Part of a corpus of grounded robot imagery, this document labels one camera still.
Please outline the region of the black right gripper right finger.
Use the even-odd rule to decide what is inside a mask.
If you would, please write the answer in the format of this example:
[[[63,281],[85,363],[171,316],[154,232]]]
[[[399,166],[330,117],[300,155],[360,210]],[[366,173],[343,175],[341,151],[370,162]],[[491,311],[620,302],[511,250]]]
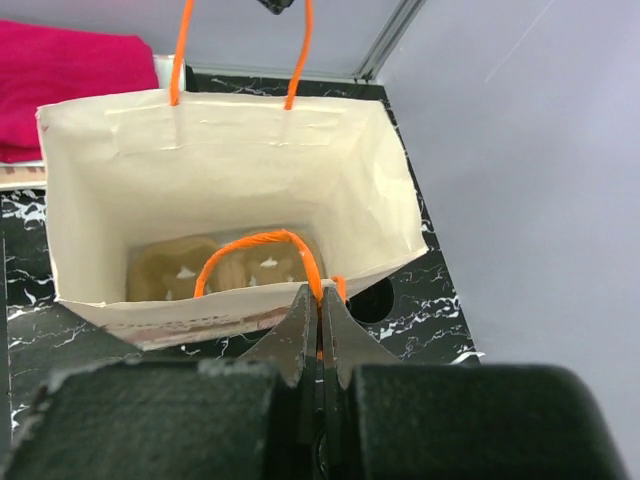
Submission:
[[[624,479],[587,385],[553,365],[402,362],[327,289],[323,453],[332,479]]]

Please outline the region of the brown pulp cup carrier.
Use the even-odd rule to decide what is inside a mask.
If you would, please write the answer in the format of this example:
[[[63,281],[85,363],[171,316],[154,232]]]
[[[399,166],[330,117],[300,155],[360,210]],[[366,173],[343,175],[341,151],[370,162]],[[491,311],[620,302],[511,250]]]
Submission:
[[[205,263],[220,248],[208,236],[188,236],[140,249],[129,263],[126,300],[146,302],[191,298]],[[204,293],[304,282],[306,279],[297,247],[291,242],[272,242],[224,255],[209,275]]]

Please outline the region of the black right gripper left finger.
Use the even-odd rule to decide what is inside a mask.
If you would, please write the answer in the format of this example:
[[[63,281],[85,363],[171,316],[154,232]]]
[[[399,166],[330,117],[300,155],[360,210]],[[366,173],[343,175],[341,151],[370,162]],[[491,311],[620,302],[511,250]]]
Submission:
[[[314,479],[316,300],[237,359],[127,359],[58,370],[38,390],[5,479]]]

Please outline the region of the printed paper takeout bag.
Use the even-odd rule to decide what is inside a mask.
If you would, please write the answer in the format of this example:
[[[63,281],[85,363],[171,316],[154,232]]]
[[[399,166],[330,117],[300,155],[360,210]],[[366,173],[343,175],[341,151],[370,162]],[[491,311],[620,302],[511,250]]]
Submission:
[[[402,143],[376,100],[168,88],[46,105],[36,120],[57,301],[143,350],[267,328],[299,286],[130,302],[137,248],[296,229],[349,295],[427,250]]]

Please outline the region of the stack of black cups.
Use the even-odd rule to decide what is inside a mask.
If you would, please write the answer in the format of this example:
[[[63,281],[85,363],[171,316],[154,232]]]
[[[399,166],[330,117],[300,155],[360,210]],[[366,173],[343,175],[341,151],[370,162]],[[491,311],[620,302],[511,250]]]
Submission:
[[[353,296],[347,307],[351,316],[364,324],[383,321],[394,305],[394,290],[389,278],[384,278]]]

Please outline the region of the pink folded cloth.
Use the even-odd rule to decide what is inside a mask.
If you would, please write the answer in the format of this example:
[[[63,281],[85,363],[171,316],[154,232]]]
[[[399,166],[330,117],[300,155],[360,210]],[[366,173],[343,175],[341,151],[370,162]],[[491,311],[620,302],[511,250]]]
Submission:
[[[41,158],[36,110],[77,98],[155,89],[151,47],[137,36],[1,22],[1,161]]]

